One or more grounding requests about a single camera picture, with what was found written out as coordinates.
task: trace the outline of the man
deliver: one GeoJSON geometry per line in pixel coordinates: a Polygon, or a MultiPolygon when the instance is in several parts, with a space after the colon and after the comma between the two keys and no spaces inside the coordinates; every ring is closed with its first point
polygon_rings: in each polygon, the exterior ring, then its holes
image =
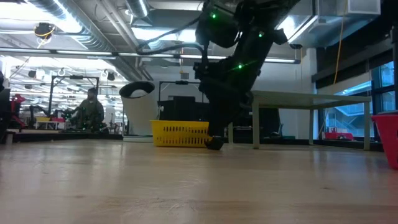
{"type": "Polygon", "coordinates": [[[104,108],[97,99],[97,89],[90,88],[87,92],[87,99],[81,102],[78,107],[79,129],[99,129],[104,120],[104,108]]]}

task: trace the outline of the ceiling light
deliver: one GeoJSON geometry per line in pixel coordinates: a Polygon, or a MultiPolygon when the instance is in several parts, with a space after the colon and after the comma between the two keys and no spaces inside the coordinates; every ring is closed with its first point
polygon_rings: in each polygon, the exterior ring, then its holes
{"type": "Polygon", "coordinates": [[[300,30],[298,30],[290,39],[289,43],[295,41],[300,35],[304,33],[315,21],[317,21],[318,16],[314,16],[312,19],[310,19],[303,27],[301,27],[300,30]]]}
{"type": "Polygon", "coordinates": [[[180,55],[180,57],[181,58],[188,58],[188,59],[201,59],[201,55],[180,55]]]}
{"type": "Polygon", "coordinates": [[[271,63],[295,63],[294,59],[282,59],[282,58],[266,58],[266,62],[271,63]]]}
{"type": "Polygon", "coordinates": [[[127,57],[138,57],[137,53],[119,53],[119,56],[127,56],[127,57]]]}
{"type": "MultiPolygon", "coordinates": [[[[170,31],[169,29],[142,29],[135,27],[131,29],[134,32],[134,35],[137,37],[137,39],[140,40],[150,40],[170,31]]],[[[175,34],[169,34],[160,38],[160,40],[177,40],[177,36],[175,34]]]]}
{"type": "Polygon", "coordinates": [[[44,49],[18,49],[9,47],[0,47],[0,52],[12,52],[12,53],[45,53],[49,54],[50,50],[44,49]]]}
{"type": "MultiPolygon", "coordinates": [[[[50,93],[43,93],[43,92],[33,92],[33,91],[12,91],[12,95],[15,94],[21,94],[21,95],[32,95],[32,96],[50,96],[50,93]]],[[[53,96],[79,96],[81,98],[85,98],[87,94],[85,93],[53,93],[53,96]]],[[[100,96],[101,98],[105,98],[106,95],[104,94],[99,94],[97,96],[100,96]]],[[[108,95],[116,99],[121,99],[120,95],[108,95]]]]}
{"type": "Polygon", "coordinates": [[[178,36],[178,40],[184,42],[196,42],[197,37],[195,35],[195,30],[193,29],[186,29],[181,31],[181,34],[178,36]]]}
{"type": "Polygon", "coordinates": [[[59,54],[72,54],[72,55],[93,55],[93,56],[111,56],[112,52],[94,52],[82,50],[58,50],[59,54]]]}
{"type": "Polygon", "coordinates": [[[150,55],[150,57],[174,58],[174,55],[172,55],[172,54],[154,54],[154,55],[150,55]]]}

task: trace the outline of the wooden table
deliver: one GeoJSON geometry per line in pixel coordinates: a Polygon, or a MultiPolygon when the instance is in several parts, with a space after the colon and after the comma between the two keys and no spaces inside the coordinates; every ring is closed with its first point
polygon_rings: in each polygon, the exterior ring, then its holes
{"type": "MultiPolygon", "coordinates": [[[[284,93],[274,91],[252,91],[254,100],[252,104],[253,118],[253,148],[260,146],[259,108],[299,109],[310,111],[310,136],[309,143],[313,144],[313,112],[314,110],[332,108],[336,106],[364,104],[365,128],[364,150],[370,148],[370,96],[337,96],[306,93],[284,93]]],[[[228,126],[229,134],[232,133],[232,125],[228,126]]]]}

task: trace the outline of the wooden floor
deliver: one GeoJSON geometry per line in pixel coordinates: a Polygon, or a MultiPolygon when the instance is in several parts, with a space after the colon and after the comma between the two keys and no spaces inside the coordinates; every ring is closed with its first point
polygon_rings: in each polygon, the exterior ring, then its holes
{"type": "Polygon", "coordinates": [[[308,146],[0,146],[0,223],[398,223],[384,155],[308,146]]]}

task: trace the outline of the glass window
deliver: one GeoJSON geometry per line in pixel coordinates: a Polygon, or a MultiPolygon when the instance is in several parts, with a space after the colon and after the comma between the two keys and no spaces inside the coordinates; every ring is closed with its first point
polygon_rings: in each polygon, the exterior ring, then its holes
{"type": "Polygon", "coordinates": [[[381,86],[389,86],[394,84],[394,62],[380,66],[381,86]]]}
{"type": "MultiPolygon", "coordinates": [[[[331,131],[332,128],[337,128],[339,133],[351,133],[354,137],[364,136],[364,105],[363,103],[349,106],[337,106],[326,110],[326,131],[331,131]]],[[[374,137],[374,130],[372,122],[369,122],[371,127],[371,137],[374,137]]]]}
{"type": "MultiPolygon", "coordinates": [[[[368,81],[338,92],[336,95],[350,96],[370,91],[371,88],[371,82],[368,81]]],[[[338,133],[351,133],[354,137],[364,136],[365,115],[363,103],[357,105],[337,106],[325,111],[326,131],[330,132],[332,128],[336,128],[338,133]]],[[[372,103],[370,104],[370,113],[373,113],[372,103]]],[[[374,137],[372,122],[369,122],[369,126],[371,128],[371,136],[374,137]]]]}
{"type": "Polygon", "coordinates": [[[340,91],[338,93],[336,93],[335,95],[339,95],[339,96],[351,96],[357,93],[363,93],[365,91],[371,91],[372,90],[372,82],[371,81],[367,81],[364,82],[362,84],[359,84],[357,86],[348,88],[346,90],[340,91]]]}
{"type": "Polygon", "coordinates": [[[383,111],[396,109],[396,93],[394,91],[382,94],[383,111]]]}

